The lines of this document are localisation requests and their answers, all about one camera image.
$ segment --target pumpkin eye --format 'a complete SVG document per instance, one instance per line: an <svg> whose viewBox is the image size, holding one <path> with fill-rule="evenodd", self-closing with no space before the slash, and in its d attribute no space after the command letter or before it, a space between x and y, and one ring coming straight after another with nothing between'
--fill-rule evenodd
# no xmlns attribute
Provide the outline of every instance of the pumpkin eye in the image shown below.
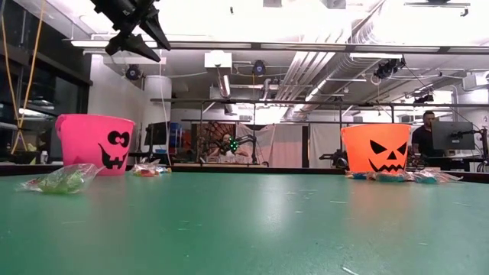
<svg viewBox="0 0 489 275"><path fill-rule="evenodd" d="M372 150L376 154L380 154L380 153L384 152L385 150L387 150L384 146L378 144L375 141L370 141L370 146L372 147Z"/></svg>
<svg viewBox="0 0 489 275"><path fill-rule="evenodd" d="M403 144L403 146L397 148L397 150L399 151L399 153L401 154L405 154L406 153L406 149L407 149L407 143Z"/></svg>

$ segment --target pink pumpkin bucket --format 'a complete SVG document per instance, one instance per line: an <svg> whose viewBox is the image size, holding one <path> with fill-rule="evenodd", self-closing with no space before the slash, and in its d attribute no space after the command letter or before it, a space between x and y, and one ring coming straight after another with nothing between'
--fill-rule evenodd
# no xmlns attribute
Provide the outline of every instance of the pink pumpkin bucket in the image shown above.
<svg viewBox="0 0 489 275"><path fill-rule="evenodd" d="M99 175L123 175L134 125L128 119L103 115L60 115L55 127L63 164L92 163L105 167Z"/></svg>

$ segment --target yellow rope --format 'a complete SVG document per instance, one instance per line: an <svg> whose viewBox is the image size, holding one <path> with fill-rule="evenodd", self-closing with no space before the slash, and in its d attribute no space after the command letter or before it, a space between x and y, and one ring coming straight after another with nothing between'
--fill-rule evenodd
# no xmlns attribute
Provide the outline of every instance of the yellow rope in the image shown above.
<svg viewBox="0 0 489 275"><path fill-rule="evenodd" d="M5 49L5 66L7 67L8 86L10 87L12 105L14 106L15 120L17 122L17 127L19 128L20 121L18 120L17 103L15 100L14 85L12 84L12 77L10 74L10 66L8 65L7 32L5 31L5 21L3 19L3 16L2 16L2 33L3 33L3 48ZM21 139L22 139L22 144L24 145L24 150L28 150L28 147L25 144L24 135L22 135L22 133L21 133Z"/></svg>
<svg viewBox="0 0 489 275"><path fill-rule="evenodd" d="M34 54L32 56L31 74L29 76L28 89L25 93L25 99L24 99L24 107L23 107L24 110L28 106L29 93L31 92L32 80L34 78L34 68L36 66L36 58L37 58L37 49L39 47L40 30L43 26L43 15L44 15L45 4L46 4L46 0L42 0L42 3L40 5L39 25L37 26L36 44L34 45ZM24 124L24 116L25 116L25 112L22 112L21 121L19 123L19 128L22 128L22 125ZM15 149L17 149L18 138L20 135L21 135L21 129L19 129L17 131L17 137L15 138L14 147L12 147L12 151L10 152L11 154L13 154L15 152Z"/></svg>

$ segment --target white curtain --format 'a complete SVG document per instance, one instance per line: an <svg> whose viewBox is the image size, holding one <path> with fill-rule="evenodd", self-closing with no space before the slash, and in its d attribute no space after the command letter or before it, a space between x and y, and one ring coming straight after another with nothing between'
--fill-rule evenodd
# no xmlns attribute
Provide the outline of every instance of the white curtain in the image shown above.
<svg viewBox="0 0 489 275"><path fill-rule="evenodd" d="M236 137L242 137L247 134L253 134L253 130L248 128L246 125L239 124L236 128ZM257 137L257 147L256 147L256 155L258 163L263 163L267 161L270 163L270 153L272 150L272 144L274 143L274 135L275 135L275 125L268 125L262 128L259 131L255 131L255 137ZM251 154L253 152L253 144L245 143L240 145L240 148L248 153L248 162L251 163Z"/></svg>
<svg viewBox="0 0 489 275"><path fill-rule="evenodd" d="M331 168L330 160L320 160L323 154L333 154L339 149L339 125L311 124L310 168Z"/></svg>
<svg viewBox="0 0 489 275"><path fill-rule="evenodd" d="M303 126L277 125L270 156L270 167L300 168L303 166Z"/></svg>

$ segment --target computer monitor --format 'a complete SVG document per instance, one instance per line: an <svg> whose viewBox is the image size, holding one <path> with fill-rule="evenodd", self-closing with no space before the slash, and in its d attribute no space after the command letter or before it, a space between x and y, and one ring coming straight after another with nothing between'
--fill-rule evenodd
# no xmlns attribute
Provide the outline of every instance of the computer monitor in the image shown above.
<svg viewBox="0 0 489 275"><path fill-rule="evenodd" d="M144 145L150 145L151 143L151 129L153 128L153 145L166 145L167 144L167 126L166 122L159 122L149 124L146 128L146 138L144 139Z"/></svg>
<svg viewBox="0 0 489 275"><path fill-rule="evenodd" d="M474 129L471 122L434 121L432 124L435 150L474 150Z"/></svg>

